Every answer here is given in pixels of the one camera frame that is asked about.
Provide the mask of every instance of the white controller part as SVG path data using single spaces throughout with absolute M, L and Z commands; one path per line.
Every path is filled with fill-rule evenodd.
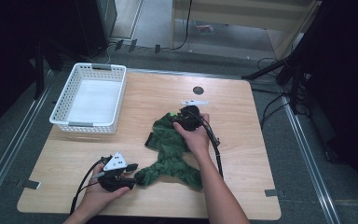
M 190 100 L 190 101 L 182 101 L 182 105 L 207 105 L 208 101 L 196 101 L 196 100 Z
M 126 168 L 127 163 L 124 160 L 124 157 L 121 155 L 120 152 L 117 152 L 115 156 L 110 159 L 110 161 L 104 166 L 104 171 L 111 171 L 111 170 L 117 170 L 121 168 Z

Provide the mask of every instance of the green plush toy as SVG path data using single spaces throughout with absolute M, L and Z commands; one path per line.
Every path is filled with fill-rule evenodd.
M 167 113 L 153 124 L 153 132 L 149 135 L 145 146 L 158 150 L 158 160 L 135 174 L 137 184 L 148 186 L 160 175 L 179 178 L 195 189 L 202 189 L 200 171 L 189 166 L 183 160 L 183 153 L 189 152 L 185 139 L 171 123 L 174 116 Z

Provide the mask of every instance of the black cable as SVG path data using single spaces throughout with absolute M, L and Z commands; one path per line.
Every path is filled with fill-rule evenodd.
M 278 60 L 275 59 L 275 58 L 262 58 L 262 59 L 260 59 L 260 60 L 257 61 L 257 68 L 258 68 L 258 70 L 262 70 L 262 69 L 260 68 L 260 63 L 261 63 L 261 61 L 266 60 L 266 59 L 272 59 L 272 60 L 273 60 L 269 66 L 271 66 L 271 65 L 273 65 L 274 63 L 278 62 Z M 275 72 L 275 70 L 272 70 L 272 72 L 273 72 L 275 75 L 279 75 L 278 73 Z M 272 75 L 272 74 L 270 74 L 270 73 L 266 73 L 266 75 L 275 77 L 275 75 Z
M 193 0 L 190 0 L 190 6 L 188 7 L 188 13 L 187 13 L 187 23 L 186 23 L 186 37 L 185 37 L 185 41 L 183 41 L 182 45 L 179 46 L 178 48 L 174 48 L 172 50 L 178 50 L 180 49 L 184 44 L 185 42 L 187 41 L 187 38 L 188 38 L 188 22 L 190 20 L 190 12 L 191 12 L 191 5 L 193 3 Z
M 94 53 L 93 55 L 89 56 L 88 59 L 92 59 L 97 57 L 101 52 L 103 52 L 103 49 L 98 49 L 96 53 Z
M 298 111 L 298 106 L 299 105 L 303 105 L 304 107 L 305 107 L 305 112 L 300 112 L 300 111 Z M 309 109 L 308 109 L 308 107 L 307 107 L 307 105 L 306 104 L 304 104 L 303 102 L 297 102 L 297 104 L 296 104 L 296 112 L 297 112 L 297 114 L 298 115 L 305 115 L 305 116 L 309 116 L 310 115 L 310 112 L 309 112 Z
M 89 168 L 89 170 L 87 171 L 86 175 L 84 176 L 83 180 L 80 183 L 79 188 L 77 189 L 77 193 L 74 197 L 74 199 L 72 200 L 72 206 L 71 206 L 71 212 L 69 213 L 69 215 L 72 215 L 75 212 L 75 207 L 76 207 L 76 202 L 77 202 L 77 197 L 79 196 L 79 193 L 84 189 L 82 188 L 84 182 L 86 182 L 87 176 L 89 176 L 89 174 L 92 172 L 92 170 L 95 168 L 95 166 L 97 166 L 102 160 L 98 160 L 97 162 L 95 162 L 91 168 Z
M 83 187 L 83 189 L 86 189 L 86 188 L 88 188 L 89 186 L 93 186 L 93 185 L 96 185 L 96 184 L 99 184 L 99 183 L 101 183 L 101 182 L 100 182 L 100 181 L 97 181 L 97 182 L 95 182 L 95 183 L 86 185 L 85 187 Z
M 268 117 L 266 118 L 267 109 L 269 108 L 270 105 L 272 105 L 275 101 L 277 101 L 278 99 L 280 99 L 280 98 L 283 97 L 284 95 L 285 95 L 285 93 L 280 94 L 278 97 L 276 97 L 276 98 L 273 99 L 271 102 L 269 102 L 269 103 L 267 104 L 266 108 L 264 108 L 263 117 L 262 117 L 262 119 L 260 120 L 261 130 L 263 130 L 264 122 L 265 122 L 267 119 L 269 119 L 269 118 L 272 116 L 272 114 L 273 114 L 273 113 L 272 113 L 272 114 L 271 114 L 271 113 L 268 114 Z
M 260 91 L 260 92 L 264 92 L 264 93 L 273 93 L 273 94 L 284 94 L 284 95 L 290 95 L 290 93 L 278 92 L 278 91 L 266 91 L 266 90 L 261 90 L 261 89 L 256 89 L 256 88 L 252 88 L 252 91 Z
M 204 118 L 200 119 L 197 115 L 195 115 L 191 111 L 187 110 L 186 112 L 189 113 L 194 118 L 196 118 L 200 122 L 202 127 L 205 129 L 206 133 L 208 134 L 208 137 L 211 140 L 211 143 L 212 143 L 212 146 L 213 146 L 213 149 L 214 149 L 214 155 L 216 156 L 216 162 L 217 162 L 217 168 L 219 170 L 219 174 L 222 176 L 222 178 L 224 178 L 223 177 L 222 162 L 220 160 L 220 152 L 219 152 L 219 148 L 217 148 L 218 145 L 220 144 L 220 142 L 219 142 L 219 139 L 214 136 L 212 128 L 211 128 L 211 125 L 208 123 L 208 121 L 206 119 L 204 119 Z
M 270 112 L 269 114 L 267 114 L 264 117 L 264 121 L 266 121 L 267 119 L 269 119 L 270 117 L 272 117 L 273 114 L 275 114 L 276 112 L 278 112 L 280 109 L 282 109 L 284 106 L 289 105 L 289 103 L 286 103 L 284 105 L 280 105 L 278 108 L 274 109 L 272 112 Z

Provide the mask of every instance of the wooden table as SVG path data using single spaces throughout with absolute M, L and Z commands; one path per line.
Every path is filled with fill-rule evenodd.
M 83 176 L 101 156 L 120 151 L 127 163 L 142 169 L 157 160 L 158 153 L 144 146 L 155 120 L 178 112 L 184 100 L 208 101 L 200 111 L 209 113 L 225 181 L 250 219 L 278 219 L 281 209 L 250 84 L 193 76 L 167 76 L 128 72 L 126 91 L 115 134 L 63 133 L 53 127 L 30 176 L 39 189 L 25 189 L 18 202 L 24 213 L 69 213 Z M 193 93 L 201 86 L 202 95 Z M 214 151 L 210 154 L 215 161 Z M 192 154 L 187 163 L 197 167 Z M 207 217 L 204 195 L 173 177 L 161 177 L 153 185 L 137 187 L 114 201 L 102 215 L 143 217 Z

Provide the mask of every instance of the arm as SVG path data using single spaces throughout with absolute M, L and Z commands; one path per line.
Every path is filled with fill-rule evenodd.
M 103 164 L 97 165 L 92 171 L 92 175 L 97 175 L 103 169 Z M 90 179 L 89 184 L 94 184 L 98 180 Z M 87 223 L 92 217 L 98 215 L 113 200 L 127 193 L 129 188 L 121 188 L 114 192 L 109 192 L 101 187 L 100 184 L 91 185 L 86 188 L 83 200 L 75 212 L 63 222 L 64 224 Z
M 208 114 L 201 114 L 209 122 Z M 173 124 L 193 152 L 200 167 L 205 202 L 211 223 L 249 223 L 240 204 L 218 173 L 209 155 L 209 137 L 203 127 L 194 132 L 185 131 L 179 123 Z

